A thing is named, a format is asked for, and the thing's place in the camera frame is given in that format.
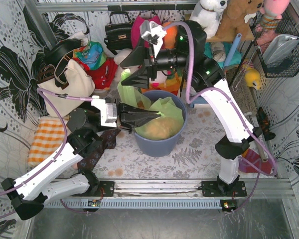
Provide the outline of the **black leather handbag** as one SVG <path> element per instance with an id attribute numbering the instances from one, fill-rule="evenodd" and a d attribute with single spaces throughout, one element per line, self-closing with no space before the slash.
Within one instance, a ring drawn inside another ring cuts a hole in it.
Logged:
<path id="1" fill-rule="evenodd" d="M 125 15 L 128 21 L 113 24 L 112 16 L 114 15 Z M 133 48 L 131 41 L 132 26 L 133 22 L 126 11 L 113 11 L 110 13 L 110 21 L 105 26 L 106 37 L 104 38 L 104 43 L 111 53 L 117 55 L 117 50 Z"/>

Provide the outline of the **green plastic trash bag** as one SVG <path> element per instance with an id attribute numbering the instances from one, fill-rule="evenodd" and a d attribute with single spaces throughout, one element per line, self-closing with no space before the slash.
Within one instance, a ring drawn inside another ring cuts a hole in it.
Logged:
<path id="1" fill-rule="evenodd" d="M 150 140 L 164 140 L 176 135 L 184 125 L 182 109 L 175 104 L 171 96 L 155 95 L 155 98 L 151 100 L 141 94 L 138 88 L 123 86 L 122 81 L 130 75 L 129 69 L 125 69 L 121 73 L 121 79 L 117 86 L 121 102 L 140 109 L 158 111 L 160 114 L 160 117 L 135 128 L 135 132 Z"/>

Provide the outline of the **rainbow striped cloth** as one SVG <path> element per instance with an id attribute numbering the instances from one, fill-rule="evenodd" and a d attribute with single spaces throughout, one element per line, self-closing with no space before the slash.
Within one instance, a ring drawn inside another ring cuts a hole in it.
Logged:
<path id="1" fill-rule="evenodd" d="M 170 92 L 180 97 L 181 78 L 175 73 L 173 76 L 168 77 L 164 82 L 153 82 L 149 85 L 149 90 L 163 90 Z"/>

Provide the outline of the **yellow plush toy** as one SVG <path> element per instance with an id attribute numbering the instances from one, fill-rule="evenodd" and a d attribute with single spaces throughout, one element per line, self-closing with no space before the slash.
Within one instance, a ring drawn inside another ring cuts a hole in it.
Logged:
<path id="1" fill-rule="evenodd" d="M 261 75 L 260 73 L 249 64 L 244 64 L 243 68 L 245 70 L 245 81 L 248 87 L 252 87 L 255 90 L 259 90 L 261 86 Z"/>

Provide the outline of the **cream canvas tote bag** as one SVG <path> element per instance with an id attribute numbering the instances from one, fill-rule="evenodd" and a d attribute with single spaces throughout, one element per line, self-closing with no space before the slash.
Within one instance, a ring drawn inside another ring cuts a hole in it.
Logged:
<path id="1" fill-rule="evenodd" d="M 68 94 L 75 97 L 89 97 L 93 93 L 95 84 L 91 76 L 87 75 L 75 60 L 71 59 L 68 62 L 65 76 L 68 84 L 64 89 L 57 87 L 54 79 L 38 84 L 38 86 L 57 94 Z M 44 93 L 44 95 L 53 103 L 62 117 L 67 116 L 72 110 L 83 103 L 79 100 L 54 97 L 47 93 Z"/>

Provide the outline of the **pink pig plush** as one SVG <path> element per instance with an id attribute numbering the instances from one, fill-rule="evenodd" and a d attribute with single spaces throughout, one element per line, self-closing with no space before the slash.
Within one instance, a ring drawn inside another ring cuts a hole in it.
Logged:
<path id="1" fill-rule="evenodd" d="M 167 71 L 157 71 L 156 78 L 154 80 L 150 80 L 150 86 L 153 88 L 158 87 L 160 84 L 166 83 L 167 80 Z"/>

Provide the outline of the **orange plush toy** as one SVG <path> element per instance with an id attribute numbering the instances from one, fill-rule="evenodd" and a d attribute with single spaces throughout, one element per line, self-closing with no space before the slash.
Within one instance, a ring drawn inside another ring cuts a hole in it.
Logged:
<path id="1" fill-rule="evenodd" d="M 176 36 L 177 26 L 172 26 L 166 31 L 166 35 L 163 38 L 165 49 L 173 49 L 175 47 Z"/>

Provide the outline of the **pink plush toy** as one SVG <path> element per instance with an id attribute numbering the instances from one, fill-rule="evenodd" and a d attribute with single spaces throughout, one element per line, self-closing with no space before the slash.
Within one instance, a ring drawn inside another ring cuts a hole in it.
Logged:
<path id="1" fill-rule="evenodd" d="M 265 24 L 273 20 L 282 19 L 282 13 L 286 10 L 290 0 L 264 0 L 260 9 L 261 23 Z"/>

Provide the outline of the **silver foil pouch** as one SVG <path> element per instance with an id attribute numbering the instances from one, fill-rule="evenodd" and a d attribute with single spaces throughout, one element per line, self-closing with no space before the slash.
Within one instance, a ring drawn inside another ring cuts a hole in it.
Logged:
<path id="1" fill-rule="evenodd" d="M 299 37 L 290 34 L 280 34 L 275 37 L 266 51 L 263 53 L 263 60 L 266 65 L 284 60 L 299 44 Z"/>

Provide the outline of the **brown teddy bear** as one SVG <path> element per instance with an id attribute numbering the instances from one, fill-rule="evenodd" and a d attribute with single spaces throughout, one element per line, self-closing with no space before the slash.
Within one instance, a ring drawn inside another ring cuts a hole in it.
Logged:
<path id="1" fill-rule="evenodd" d="M 263 0 L 230 0 L 223 12 L 216 36 L 224 39 L 231 33 L 241 34 L 241 40 L 246 40 L 249 21 L 263 6 Z"/>

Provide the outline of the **magenta felt bag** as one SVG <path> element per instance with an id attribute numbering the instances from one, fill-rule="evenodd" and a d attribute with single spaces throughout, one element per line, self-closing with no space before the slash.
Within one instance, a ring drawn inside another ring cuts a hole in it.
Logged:
<path id="1" fill-rule="evenodd" d="M 135 19 L 132 28 L 131 28 L 131 43 L 132 43 L 132 49 L 134 49 L 138 43 L 138 40 L 140 38 L 140 26 L 145 21 L 144 18 L 142 18 L 140 15 L 137 16 Z M 156 15 L 149 19 L 149 21 L 154 21 L 157 24 L 161 25 L 161 21 L 159 17 Z M 150 45 L 148 42 L 145 42 L 145 47 L 150 48 Z"/>

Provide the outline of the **white plush dog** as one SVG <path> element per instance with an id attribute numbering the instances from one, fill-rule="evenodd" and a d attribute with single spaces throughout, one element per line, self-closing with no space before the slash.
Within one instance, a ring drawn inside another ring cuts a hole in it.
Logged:
<path id="1" fill-rule="evenodd" d="M 198 22 L 210 39 L 215 36 L 226 7 L 227 0 L 199 0 L 189 20 Z"/>

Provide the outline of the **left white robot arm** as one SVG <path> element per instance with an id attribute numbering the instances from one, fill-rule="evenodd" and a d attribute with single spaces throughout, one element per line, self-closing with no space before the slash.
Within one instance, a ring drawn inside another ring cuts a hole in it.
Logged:
<path id="1" fill-rule="evenodd" d="M 77 108 L 69 115 L 67 123 L 71 134 L 66 134 L 62 144 L 47 159 L 16 179 L 6 178 L 1 185 L 11 204 L 22 220 L 40 213 L 44 206 L 72 195 L 102 193 L 100 181 L 90 170 L 76 176 L 54 182 L 57 176 L 73 164 L 89 157 L 102 139 L 98 132 L 118 128 L 128 131 L 162 116 L 159 111 L 145 110 L 124 103 L 107 103 L 104 99 L 92 99 L 93 111 Z"/>

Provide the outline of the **dark patterned necktie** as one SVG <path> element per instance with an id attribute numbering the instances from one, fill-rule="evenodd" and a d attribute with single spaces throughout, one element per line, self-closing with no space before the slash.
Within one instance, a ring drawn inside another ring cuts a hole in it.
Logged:
<path id="1" fill-rule="evenodd" d="M 105 150 L 114 149 L 116 147 L 116 136 L 121 132 L 120 129 L 111 129 L 102 132 L 100 135 L 101 144 L 92 151 L 87 157 L 77 163 L 78 171 L 93 170 Z"/>

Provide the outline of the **blue trash bin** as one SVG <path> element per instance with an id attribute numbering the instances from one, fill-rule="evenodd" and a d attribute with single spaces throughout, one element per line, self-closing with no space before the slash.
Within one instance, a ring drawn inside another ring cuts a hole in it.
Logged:
<path id="1" fill-rule="evenodd" d="M 187 109 L 185 104 L 182 102 L 182 100 L 167 91 L 163 91 L 163 90 L 151 90 L 151 91 L 146 91 L 143 93 L 146 97 L 149 97 L 149 99 L 153 100 L 155 98 L 155 95 L 158 96 L 171 96 L 173 101 L 175 102 L 175 104 L 180 107 L 183 111 L 183 117 L 184 117 L 184 125 L 181 128 L 181 130 L 174 135 L 173 137 L 170 137 L 168 139 L 164 139 L 164 140 L 150 140 L 150 139 L 146 139 L 144 137 L 141 137 L 140 135 L 138 135 L 135 130 L 134 130 L 134 136 L 137 142 L 138 147 L 140 148 L 140 150 L 148 155 L 148 156 L 152 156 L 152 157 L 162 157 L 162 156 L 166 156 L 169 155 L 172 150 L 175 148 L 178 139 L 180 137 L 181 132 L 184 130 L 185 125 L 187 123 Z"/>

